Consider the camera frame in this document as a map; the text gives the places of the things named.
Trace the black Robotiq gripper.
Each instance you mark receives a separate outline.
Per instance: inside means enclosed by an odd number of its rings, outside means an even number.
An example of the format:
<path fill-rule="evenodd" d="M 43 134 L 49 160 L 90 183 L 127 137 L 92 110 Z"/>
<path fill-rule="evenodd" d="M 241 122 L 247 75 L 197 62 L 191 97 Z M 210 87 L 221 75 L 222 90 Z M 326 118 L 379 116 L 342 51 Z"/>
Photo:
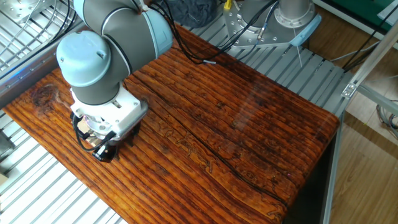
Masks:
<path fill-rule="evenodd" d="M 128 147 L 134 146 L 134 138 L 139 134 L 140 128 L 141 123 L 137 123 L 131 131 L 123 137 L 113 137 L 108 141 L 108 144 L 94 150 L 92 156 L 100 162 L 111 162 L 118 155 L 118 147 L 123 147 L 124 145 Z"/>

